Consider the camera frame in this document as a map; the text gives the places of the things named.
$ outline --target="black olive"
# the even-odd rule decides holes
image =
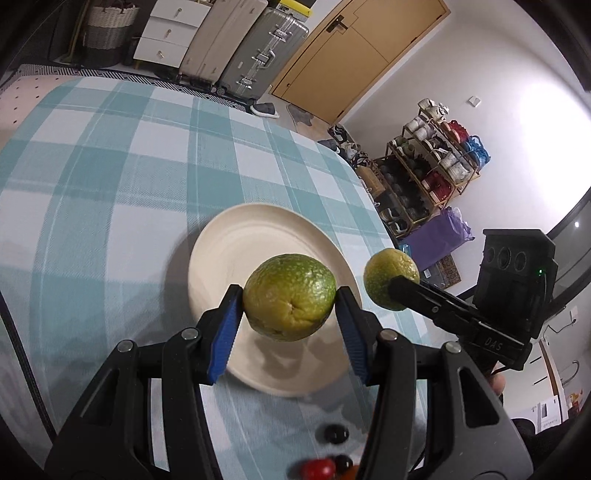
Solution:
[[[344,443],[349,438],[349,430],[343,425],[333,423],[324,430],[324,438],[333,445]]]
[[[337,455],[333,460],[335,461],[336,472],[339,475],[343,475],[353,466],[353,460],[346,455]]]

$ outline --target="orange tomato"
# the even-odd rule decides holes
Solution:
[[[343,473],[343,475],[340,477],[340,480],[355,480],[357,470],[359,470],[359,465],[353,465],[349,470]]]

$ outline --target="silver suitcase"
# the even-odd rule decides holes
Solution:
[[[223,71],[218,93],[256,103],[307,36],[295,18],[265,8]]]
[[[216,0],[193,37],[179,72],[216,83],[267,0]]]

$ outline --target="silver screw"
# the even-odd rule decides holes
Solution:
[[[194,340],[198,336],[199,332],[195,328],[185,328],[181,332],[181,337],[183,337],[185,340]]]
[[[379,333],[379,337],[387,342],[393,342],[394,340],[398,340],[398,332],[391,328],[385,328]]]
[[[121,353],[129,352],[134,347],[134,343],[131,340],[121,340],[117,344],[117,350]]]
[[[462,346],[457,342],[447,342],[445,344],[445,350],[450,353],[460,353],[462,351]]]

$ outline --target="black and white rug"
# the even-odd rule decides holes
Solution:
[[[154,85],[169,90],[176,90],[178,92],[188,93],[196,97],[205,98],[212,102],[226,105],[242,112],[248,112],[244,105],[234,102],[229,99],[220,98],[211,93],[198,92],[191,87],[179,85],[178,83],[167,82],[166,80],[155,79],[147,77],[145,75],[138,75],[127,72],[117,72],[116,70],[93,70],[84,68],[73,68],[67,66],[55,66],[55,65],[40,65],[34,63],[23,63],[14,72],[14,74],[0,87],[0,93],[6,90],[13,82],[18,80],[20,77],[27,75],[72,75],[79,77],[105,77],[110,79],[126,80],[128,82],[145,83],[147,85]]]

